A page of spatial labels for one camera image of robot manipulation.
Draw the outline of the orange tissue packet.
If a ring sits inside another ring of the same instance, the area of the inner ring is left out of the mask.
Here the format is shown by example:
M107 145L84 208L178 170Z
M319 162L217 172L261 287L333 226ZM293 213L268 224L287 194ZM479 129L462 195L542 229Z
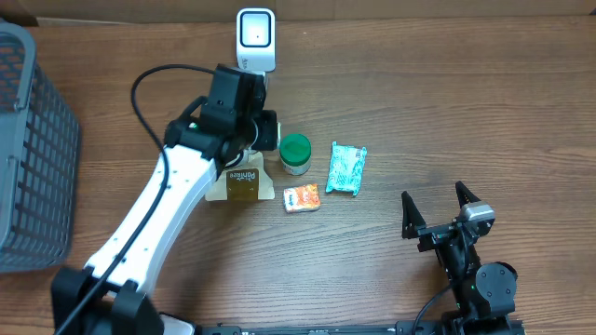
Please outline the orange tissue packet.
M283 205L288 213L315 211L321 206L316 183L285 189Z

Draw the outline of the mint green packet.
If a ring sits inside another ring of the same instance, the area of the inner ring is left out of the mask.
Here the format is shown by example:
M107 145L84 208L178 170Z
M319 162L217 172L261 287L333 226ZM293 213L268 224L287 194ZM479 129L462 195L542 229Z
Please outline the mint green packet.
M326 192L348 192L357 196L361 187L367 155L366 147L332 143Z

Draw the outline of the green lid white jar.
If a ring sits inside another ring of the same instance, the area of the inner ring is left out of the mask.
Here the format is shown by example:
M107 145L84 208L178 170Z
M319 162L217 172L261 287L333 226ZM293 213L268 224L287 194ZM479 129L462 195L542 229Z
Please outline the green lid white jar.
M311 154L311 142L303 134L287 135L279 146L282 166L293 176L303 175L309 170Z

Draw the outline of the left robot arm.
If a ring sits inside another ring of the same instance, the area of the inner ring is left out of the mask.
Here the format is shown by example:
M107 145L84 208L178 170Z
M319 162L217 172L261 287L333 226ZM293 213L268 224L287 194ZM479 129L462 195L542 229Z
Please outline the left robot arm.
M51 285L58 334L198 334L195 323L151 301L171 247L195 206L226 168L280 142L277 115L264 108L265 71L218 65L210 93L172 120L154 172L110 239L80 270Z

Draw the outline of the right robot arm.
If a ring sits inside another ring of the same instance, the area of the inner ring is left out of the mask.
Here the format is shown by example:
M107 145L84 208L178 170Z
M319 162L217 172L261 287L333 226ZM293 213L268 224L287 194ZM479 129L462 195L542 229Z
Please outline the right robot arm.
M399 321L398 334L523 334L521 321L512 321L515 311L517 271L506 262L481 263L475 249L495 221L495 212L466 185L455 184L460 207L450 222L427 226L412 197L401 194L404 239L416 239L420 252L434 251L448 278L448 285L433 296L413 321ZM456 308L439 320L425 321L428 309L446 292L454 295Z

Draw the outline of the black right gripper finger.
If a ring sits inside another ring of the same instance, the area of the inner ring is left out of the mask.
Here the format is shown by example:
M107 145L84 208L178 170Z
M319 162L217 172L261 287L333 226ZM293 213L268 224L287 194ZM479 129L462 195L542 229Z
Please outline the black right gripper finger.
M401 193L402 203L402 233L404 239L413 239L419 236L419 231L427 228L427 224L415 205L412 197L406 192Z
M467 205L467 204L470 204L470 203L476 203L476 202L480 202L481 201L461 181L458 181L455 184L455 191L456 191L456 195L457 195L459 207L461 207L461 208L464 205Z

